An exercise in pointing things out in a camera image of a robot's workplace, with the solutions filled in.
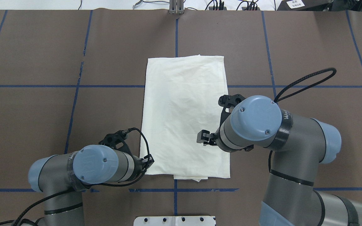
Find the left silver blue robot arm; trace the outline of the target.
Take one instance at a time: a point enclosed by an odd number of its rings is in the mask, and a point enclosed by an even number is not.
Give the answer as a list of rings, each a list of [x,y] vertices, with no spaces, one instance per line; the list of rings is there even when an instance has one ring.
[[[39,226],[85,225],[82,192],[92,186],[129,186],[154,163],[151,154],[139,158],[105,145],[35,161],[28,172],[30,187],[44,195]]]

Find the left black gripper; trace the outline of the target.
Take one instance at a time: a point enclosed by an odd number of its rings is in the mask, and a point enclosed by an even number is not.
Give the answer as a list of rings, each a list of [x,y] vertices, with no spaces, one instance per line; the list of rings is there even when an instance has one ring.
[[[146,173],[147,169],[149,169],[152,166],[152,164],[155,162],[153,156],[150,153],[148,153],[143,158],[133,156],[133,160],[134,160],[134,173]]]

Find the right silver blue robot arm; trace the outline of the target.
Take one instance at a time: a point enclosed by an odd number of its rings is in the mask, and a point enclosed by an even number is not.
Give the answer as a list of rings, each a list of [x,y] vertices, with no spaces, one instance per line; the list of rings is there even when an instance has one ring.
[[[197,143],[233,153],[255,145],[273,151],[260,226],[362,226],[362,203],[314,190],[320,164],[335,160],[336,127],[280,109],[267,96],[224,95],[219,128],[201,130]]]

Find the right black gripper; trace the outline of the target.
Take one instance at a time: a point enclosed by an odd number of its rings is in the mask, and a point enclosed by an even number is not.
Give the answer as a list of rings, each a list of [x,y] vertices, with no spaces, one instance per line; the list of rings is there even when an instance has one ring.
[[[197,143],[202,143],[204,146],[217,146],[218,131],[211,133],[208,130],[201,130],[197,133]]]

